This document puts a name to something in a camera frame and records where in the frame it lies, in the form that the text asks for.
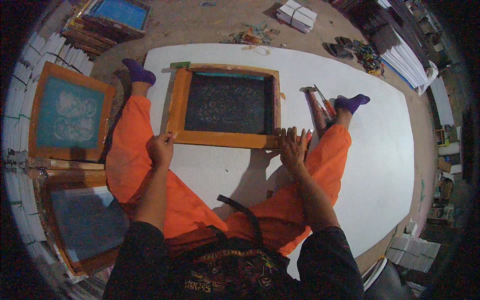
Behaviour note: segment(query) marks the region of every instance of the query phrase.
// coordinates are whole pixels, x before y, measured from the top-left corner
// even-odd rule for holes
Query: orange pants
[[[114,130],[112,148],[107,155],[108,185],[124,208],[134,206],[142,187],[148,181],[152,161],[146,150],[153,136],[150,125],[150,101],[131,96]],[[342,125],[333,125],[307,156],[306,167],[335,204],[340,191],[350,135]],[[302,200],[294,186],[281,188],[272,197],[251,208],[262,229],[264,243],[271,250],[290,254],[310,234],[304,224]],[[228,237],[254,239],[247,217],[233,213],[221,220],[172,171],[167,176],[167,212],[163,234],[172,255],[194,249],[216,240],[213,225]]]

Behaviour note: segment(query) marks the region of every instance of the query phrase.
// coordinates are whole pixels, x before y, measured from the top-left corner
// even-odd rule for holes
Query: person
[[[109,188],[132,223],[104,299],[362,299],[363,285],[333,210],[351,138],[352,115],[369,98],[335,103],[337,118],[305,158],[295,127],[279,136],[292,184],[221,220],[172,171],[175,133],[154,135],[146,93],[156,78],[124,59],[132,95],[114,130],[106,161]],[[306,238],[297,267],[288,258]]]

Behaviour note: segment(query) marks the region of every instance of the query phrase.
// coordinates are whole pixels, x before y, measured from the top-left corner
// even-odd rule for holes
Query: floor
[[[147,51],[152,48],[190,43],[218,43],[226,40],[232,33],[246,30],[244,24],[260,24],[263,21],[266,21],[268,28],[280,31],[279,35],[273,36],[271,46],[284,45],[286,48],[332,59],[335,58],[322,47],[323,42],[335,42],[336,36],[364,40],[360,31],[348,19],[323,1],[298,1],[318,13],[314,28],[308,34],[280,24],[273,18],[269,8],[275,4],[274,1],[221,0],[216,1],[216,6],[213,7],[199,7],[201,2],[204,1],[150,1],[151,13],[145,37],[116,45],[97,57],[92,77],[117,89],[112,116],[118,113],[125,98],[128,97],[128,90],[124,88],[126,68],[121,60],[130,57],[143,61]],[[339,61],[363,70],[355,60]],[[356,258],[361,272],[385,253],[393,235],[401,234],[410,218],[419,222],[419,228],[422,227],[433,194],[437,149],[433,141],[432,113],[427,96],[426,94],[418,96],[388,67],[384,76],[385,79],[382,80],[404,93],[407,100],[414,141],[415,184],[410,214],[398,224],[397,229],[394,228],[383,240]]]

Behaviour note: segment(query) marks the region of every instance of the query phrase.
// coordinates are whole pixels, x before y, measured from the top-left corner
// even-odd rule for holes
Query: person's right hand
[[[305,167],[303,160],[306,149],[307,138],[305,129],[302,130],[300,141],[298,141],[297,127],[289,128],[288,131],[282,128],[280,135],[280,160],[291,174],[297,174]]]
[[[150,142],[152,159],[157,169],[168,170],[173,157],[173,142],[177,134],[164,133],[154,136]]]

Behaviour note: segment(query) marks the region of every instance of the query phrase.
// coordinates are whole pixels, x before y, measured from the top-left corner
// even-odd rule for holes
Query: purple sock
[[[359,108],[360,105],[367,104],[369,102],[370,102],[370,98],[368,98],[365,95],[358,94],[355,97],[350,98],[350,99],[337,98],[335,100],[334,106],[335,106],[335,110],[337,110],[339,108],[344,108],[344,109],[347,109],[352,114],[354,114],[355,111],[357,111],[357,109]]]
[[[130,71],[131,82],[146,82],[153,85],[156,81],[155,74],[145,70],[141,64],[132,59],[122,59],[124,65],[127,66]]]

